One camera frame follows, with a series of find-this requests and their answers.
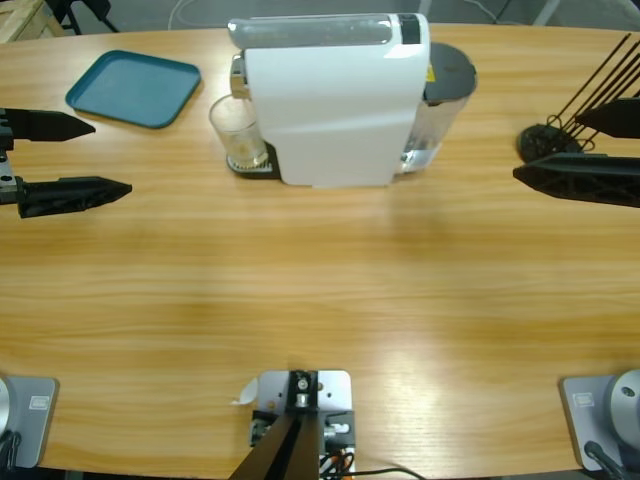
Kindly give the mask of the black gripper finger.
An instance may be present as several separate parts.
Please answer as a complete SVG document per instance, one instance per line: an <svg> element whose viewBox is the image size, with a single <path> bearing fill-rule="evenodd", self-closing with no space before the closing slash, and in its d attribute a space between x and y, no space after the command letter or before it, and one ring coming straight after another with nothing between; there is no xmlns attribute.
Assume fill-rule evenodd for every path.
<svg viewBox="0 0 640 480"><path fill-rule="evenodd" d="M638 157L557 153L525 163L512 175L554 198L639 207Z"/></svg>
<svg viewBox="0 0 640 480"><path fill-rule="evenodd" d="M618 98L576 117L579 124L614 138L638 139L639 98Z"/></svg>

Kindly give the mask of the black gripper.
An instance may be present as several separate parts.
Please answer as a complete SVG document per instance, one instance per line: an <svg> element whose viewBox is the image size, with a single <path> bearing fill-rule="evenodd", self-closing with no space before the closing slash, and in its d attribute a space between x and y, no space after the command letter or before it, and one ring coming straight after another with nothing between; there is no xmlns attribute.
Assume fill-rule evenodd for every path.
<svg viewBox="0 0 640 480"><path fill-rule="evenodd" d="M63 112L1 109L1 204L15 204L21 218L33 218L82 212L131 193L130 184L98 176L26 182L14 175L9 152L16 139L62 142L95 132L92 125Z"/></svg>

